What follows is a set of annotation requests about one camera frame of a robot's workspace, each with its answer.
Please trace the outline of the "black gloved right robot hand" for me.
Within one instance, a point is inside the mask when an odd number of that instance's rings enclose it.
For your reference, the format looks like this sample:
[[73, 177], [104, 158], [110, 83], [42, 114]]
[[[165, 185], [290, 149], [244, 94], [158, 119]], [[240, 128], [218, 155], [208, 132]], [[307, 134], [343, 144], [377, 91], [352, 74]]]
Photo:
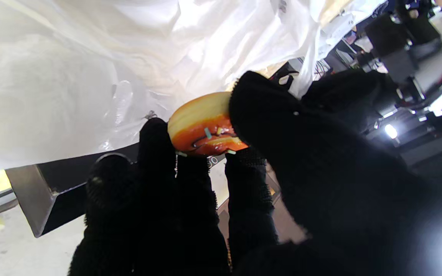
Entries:
[[177, 156], [161, 118], [137, 162], [110, 154], [86, 183], [69, 276], [442, 276], [442, 184], [326, 112], [247, 72], [229, 115], [229, 238], [205, 158]]

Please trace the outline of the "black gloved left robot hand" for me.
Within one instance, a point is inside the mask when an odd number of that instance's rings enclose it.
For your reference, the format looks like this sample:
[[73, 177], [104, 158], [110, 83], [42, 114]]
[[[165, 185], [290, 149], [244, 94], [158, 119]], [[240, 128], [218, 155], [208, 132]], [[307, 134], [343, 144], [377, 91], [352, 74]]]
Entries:
[[312, 82], [301, 101], [363, 133], [382, 117], [380, 108], [395, 104], [396, 88], [387, 74], [349, 69]]

